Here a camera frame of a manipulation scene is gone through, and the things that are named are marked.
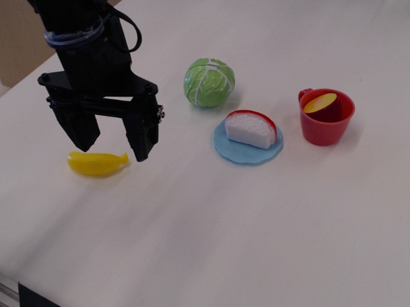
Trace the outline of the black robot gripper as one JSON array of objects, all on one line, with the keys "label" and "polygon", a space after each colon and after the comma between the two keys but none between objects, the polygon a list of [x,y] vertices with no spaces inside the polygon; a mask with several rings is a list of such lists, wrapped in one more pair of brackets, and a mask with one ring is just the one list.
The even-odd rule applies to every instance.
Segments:
[{"label": "black robot gripper", "polygon": [[43,73],[38,82],[58,123],[77,149],[88,151],[100,135],[95,115],[122,118],[138,162],[159,140],[164,109],[158,87],[131,71],[131,49],[119,18],[99,18],[86,30],[45,32],[63,70]]}]

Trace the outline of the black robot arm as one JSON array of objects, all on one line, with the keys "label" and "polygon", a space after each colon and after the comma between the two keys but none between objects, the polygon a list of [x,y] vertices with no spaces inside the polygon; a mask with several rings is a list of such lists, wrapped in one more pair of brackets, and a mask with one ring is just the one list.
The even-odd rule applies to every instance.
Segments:
[{"label": "black robot arm", "polygon": [[156,100],[158,87],[131,71],[131,53],[121,25],[133,20],[108,0],[28,0],[44,24],[44,39],[63,70],[43,73],[38,83],[59,124],[76,148],[87,151],[100,135],[98,115],[123,120],[138,162],[158,142],[164,118]]}]

